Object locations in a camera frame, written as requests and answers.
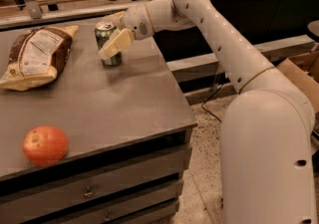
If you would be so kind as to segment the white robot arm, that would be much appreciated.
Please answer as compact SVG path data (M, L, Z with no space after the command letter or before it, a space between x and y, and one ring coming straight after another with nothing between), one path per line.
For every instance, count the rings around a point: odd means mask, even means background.
M224 224L318 224L307 96L210 0L152 0L107 16L109 58L162 30L195 26L237 91L220 125Z

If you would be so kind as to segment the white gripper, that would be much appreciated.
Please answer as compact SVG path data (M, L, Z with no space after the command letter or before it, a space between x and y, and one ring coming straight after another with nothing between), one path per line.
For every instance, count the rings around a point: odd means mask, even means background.
M118 29L111 34L110 39L99 50L99 57L102 60L111 58L127 49L134 39L142 40L155 33L146 5L138 5L130 7L126 12L106 15L103 21L113 23Z

